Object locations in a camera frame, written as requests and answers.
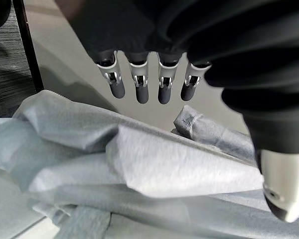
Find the robotic hand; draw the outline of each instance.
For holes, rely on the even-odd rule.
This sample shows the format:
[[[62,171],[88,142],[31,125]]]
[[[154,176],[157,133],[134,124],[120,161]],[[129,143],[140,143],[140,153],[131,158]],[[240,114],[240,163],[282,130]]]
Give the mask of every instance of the robotic hand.
[[[224,88],[223,101],[250,131],[269,208],[286,222],[299,217],[299,0],[56,2],[116,98],[125,94],[117,50],[141,104],[149,98],[148,53],[158,52],[158,100],[166,104],[187,52],[181,98],[190,100],[202,78]],[[9,10],[1,0],[0,26]]]

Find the gray floor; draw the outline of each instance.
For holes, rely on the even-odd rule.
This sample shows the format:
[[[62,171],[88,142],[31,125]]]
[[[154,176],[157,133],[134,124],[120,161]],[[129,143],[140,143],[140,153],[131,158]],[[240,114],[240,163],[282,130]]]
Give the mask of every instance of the gray floor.
[[[0,117],[11,117],[21,102],[35,94],[14,9],[0,28]]]

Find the gray fabric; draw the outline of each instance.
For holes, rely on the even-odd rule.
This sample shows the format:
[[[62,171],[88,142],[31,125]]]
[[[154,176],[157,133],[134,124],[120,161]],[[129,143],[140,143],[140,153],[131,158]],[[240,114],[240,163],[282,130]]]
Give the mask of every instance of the gray fabric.
[[[248,159],[49,91],[0,119],[0,168],[59,239],[299,238],[299,220],[263,204]]]
[[[55,239],[103,238],[111,214],[95,208],[78,206],[71,217],[63,223]]]
[[[177,134],[177,135],[179,135],[179,136],[183,136],[184,137],[184,135],[182,135],[177,129],[175,129],[175,128],[173,128],[172,130],[171,130],[171,133],[174,133],[174,134]]]
[[[248,135],[224,127],[190,106],[184,106],[174,125],[186,138],[213,145],[229,155],[255,165],[254,147]]]
[[[26,204],[20,189],[0,170],[0,239],[10,239],[43,218]]]

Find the black fingertip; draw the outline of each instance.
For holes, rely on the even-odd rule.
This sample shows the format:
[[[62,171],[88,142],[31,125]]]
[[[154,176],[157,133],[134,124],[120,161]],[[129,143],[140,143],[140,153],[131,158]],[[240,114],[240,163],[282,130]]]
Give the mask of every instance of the black fingertip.
[[[266,196],[265,196],[265,199],[266,199],[268,207],[270,208],[270,211],[281,221],[286,222],[287,211],[277,207]]]
[[[121,99],[125,95],[125,88],[123,81],[120,81],[119,84],[113,83],[110,85],[112,94],[115,98]]]
[[[193,85],[186,86],[185,83],[180,92],[180,97],[183,101],[190,101],[195,94],[196,87]]]
[[[139,103],[145,104],[149,100],[149,89],[148,86],[143,87],[143,85],[139,87],[135,87],[136,89],[136,99]]]
[[[168,88],[166,86],[164,86],[164,88],[159,87],[158,101],[163,105],[167,104],[170,100],[170,92],[171,92],[171,88]]]

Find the wrinkled cloth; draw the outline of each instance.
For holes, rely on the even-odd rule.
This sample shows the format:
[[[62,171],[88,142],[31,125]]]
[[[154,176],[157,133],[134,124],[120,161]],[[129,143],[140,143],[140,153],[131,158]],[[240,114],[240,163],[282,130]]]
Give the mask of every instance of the wrinkled cloth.
[[[176,134],[199,143],[215,146],[222,152],[256,165],[253,142],[248,135],[225,127],[190,106],[184,106],[175,119],[174,125]]]
[[[0,119],[0,168],[57,239],[299,238],[248,159],[50,91]]]

